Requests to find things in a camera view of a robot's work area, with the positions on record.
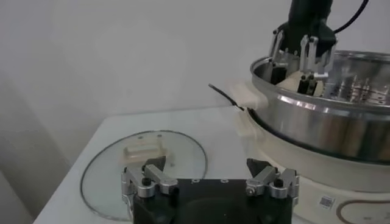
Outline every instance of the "white countertop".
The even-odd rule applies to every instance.
[[[141,131],[174,130],[197,140],[208,157],[206,178],[249,178],[246,156],[240,138],[235,132],[235,114],[236,108],[223,107],[107,118],[34,224],[118,223],[93,214],[85,206],[80,197],[80,179],[86,166],[97,153],[109,144]],[[293,223],[303,224],[303,221],[294,217]]]

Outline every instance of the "white wall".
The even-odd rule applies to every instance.
[[[360,2],[334,0],[330,27],[344,24]],[[107,116],[227,105],[207,84],[225,87],[231,79],[248,79],[249,65],[269,49],[272,30],[287,20],[289,4],[2,0],[0,83],[8,87],[0,105],[13,107],[15,100],[28,114],[5,110],[0,127],[10,133],[13,127],[4,125],[3,117],[21,117],[15,138],[25,141],[21,130],[35,128],[39,137],[29,143],[48,140],[49,158],[61,161],[60,152],[72,164]],[[340,33],[339,49],[390,52],[389,9],[388,0],[371,0],[355,24]],[[17,147],[19,153],[29,150]],[[42,161],[41,156],[31,159]]]
[[[60,184],[69,165],[25,97],[1,67],[0,170],[30,213],[37,215]]]
[[[0,222],[31,224],[32,217],[0,171]]]

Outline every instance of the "pot lid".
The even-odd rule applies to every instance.
[[[166,157],[164,173],[173,178],[201,179],[207,172],[206,153],[193,138],[176,131],[144,131],[112,143],[90,161],[80,182],[84,203],[101,217],[129,221],[121,171],[158,156]]]

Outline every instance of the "pot rim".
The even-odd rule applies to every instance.
[[[347,58],[362,59],[362,60],[375,60],[390,62],[390,54],[375,53],[375,52],[362,52],[362,51],[336,51],[335,55],[343,56]],[[390,120],[390,105],[363,105],[352,102],[343,102],[333,99],[326,99],[320,97],[313,97],[304,95],[301,93],[293,92],[287,89],[279,88],[275,85],[266,82],[262,78],[258,77],[254,70],[260,65],[268,63],[270,57],[262,57],[254,61],[250,66],[250,72],[252,73],[252,80],[259,83],[262,88],[278,93],[278,99],[286,103],[293,104],[298,107],[304,107],[309,110],[316,110],[323,113],[336,113],[339,115],[348,116],[350,113],[368,113],[365,114],[365,118],[373,115],[375,119]]]

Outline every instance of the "qr code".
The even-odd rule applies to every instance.
[[[319,205],[325,209],[331,209],[333,206],[333,203],[335,202],[334,198],[328,197],[328,196],[322,196],[319,200]]]

